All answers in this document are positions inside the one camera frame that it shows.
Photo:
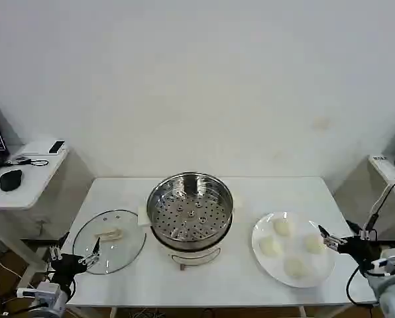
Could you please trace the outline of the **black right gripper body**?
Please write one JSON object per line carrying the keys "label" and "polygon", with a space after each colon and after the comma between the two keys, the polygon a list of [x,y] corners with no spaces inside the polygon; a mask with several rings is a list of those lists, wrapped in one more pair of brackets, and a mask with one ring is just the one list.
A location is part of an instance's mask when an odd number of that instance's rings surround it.
{"label": "black right gripper body", "polygon": [[367,265],[380,258],[380,247],[374,241],[361,239],[359,236],[342,238],[338,245],[339,254],[348,254],[358,265]]}

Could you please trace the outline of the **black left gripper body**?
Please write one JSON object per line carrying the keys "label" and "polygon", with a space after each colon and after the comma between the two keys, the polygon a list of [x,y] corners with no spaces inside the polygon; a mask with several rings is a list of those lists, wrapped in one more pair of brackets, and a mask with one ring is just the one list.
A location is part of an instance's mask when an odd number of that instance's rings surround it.
{"label": "black left gripper body", "polygon": [[77,274],[86,272],[86,265],[81,262],[82,257],[73,254],[62,254],[62,258],[51,261],[54,270],[51,282],[72,283]]}

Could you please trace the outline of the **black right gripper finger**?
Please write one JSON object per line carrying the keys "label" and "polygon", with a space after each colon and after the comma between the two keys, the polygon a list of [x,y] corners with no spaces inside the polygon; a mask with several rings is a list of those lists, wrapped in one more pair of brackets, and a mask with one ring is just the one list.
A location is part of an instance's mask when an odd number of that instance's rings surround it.
{"label": "black right gripper finger", "polygon": [[350,220],[346,220],[346,223],[350,228],[350,230],[352,231],[354,238],[359,238],[359,239],[364,238],[364,231],[357,223],[354,223]]}
{"label": "black right gripper finger", "polygon": [[340,252],[341,247],[345,244],[345,241],[341,238],[330,235],[329,232],[324,229],[321,225],[318,226],[320,234],[323,238],[323,243],[327,248]]}

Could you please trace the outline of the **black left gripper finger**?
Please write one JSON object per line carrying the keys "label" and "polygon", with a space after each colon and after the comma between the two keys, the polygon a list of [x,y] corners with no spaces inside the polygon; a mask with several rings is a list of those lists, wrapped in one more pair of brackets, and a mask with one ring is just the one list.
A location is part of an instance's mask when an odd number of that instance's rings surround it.
{"label": "black left gripper finger", "polygon": [[99,256],[100,256],[100,238],[98,237],[92,249],[92,252],[89,255],[81,258],[79,260],[79,263],[87,267],[92,267],[99,261]]}
{"label": "black left gripper finger", "polygon": [[56,240],[54,243],[50,245],[50,261],[57,261],[57,260],[62,260],[62,253],[61,253],[61,248],[63,247],[66,239],[69,236],[69,232],[64,234],[61,238]]}

